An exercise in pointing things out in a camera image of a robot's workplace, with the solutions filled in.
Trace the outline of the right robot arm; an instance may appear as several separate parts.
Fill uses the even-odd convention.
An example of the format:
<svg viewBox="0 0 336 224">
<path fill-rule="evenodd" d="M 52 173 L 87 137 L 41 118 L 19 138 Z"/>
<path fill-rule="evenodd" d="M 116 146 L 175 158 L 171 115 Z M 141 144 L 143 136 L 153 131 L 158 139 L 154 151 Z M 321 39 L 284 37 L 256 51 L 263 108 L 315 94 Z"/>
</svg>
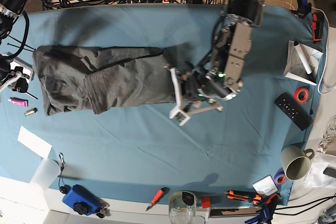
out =
<svg viewBox="0 0 336 224">
<path fill-rule="evenodd" d="M 23 66 L 12 69 L 10 63 L 27 47 L 30 23 L 25 5 L 29 2 L 30 0 L 1 0 L 1 40 L 9 37 L 19 17 L 22 16 L 25 20 L 24 35 L 18 50 L 10 55 L 1 55 L 1 91 L 10 88 L 15 92 L 26 93 L 28 90 L 30 75 L 24 73 Z"/>
</svg>

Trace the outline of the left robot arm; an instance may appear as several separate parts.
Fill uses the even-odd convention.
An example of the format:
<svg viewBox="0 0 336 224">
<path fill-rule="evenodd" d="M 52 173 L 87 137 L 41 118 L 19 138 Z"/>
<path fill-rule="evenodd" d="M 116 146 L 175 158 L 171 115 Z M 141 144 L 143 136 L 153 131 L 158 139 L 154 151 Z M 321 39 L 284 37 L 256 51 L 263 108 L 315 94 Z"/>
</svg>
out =
<svg viewBox="0 0 336 224">
<path fill-rule="evenodd" d="M 259 26 L 265 0 L 223 0 L 209 52 L 185 72 L 169 67 L 176 105 L 169 118 L 183 126 L 196 113 L 222 111 L 220 100 L 234 98 L 243 87 L 241 73 L 251 49 L 251 30 Z"/>
</svg>

